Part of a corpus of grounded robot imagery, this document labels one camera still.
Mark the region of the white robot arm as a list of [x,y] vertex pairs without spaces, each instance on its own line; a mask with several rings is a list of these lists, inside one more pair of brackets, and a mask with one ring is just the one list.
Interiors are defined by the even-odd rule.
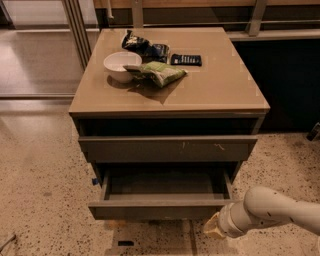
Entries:
[[320,205],[257,186],[250,188],[243,200],[230,203],[215,213],[204,225],[203,232],[215,239],[238,238],[252,229],[288,223],[320,235]]

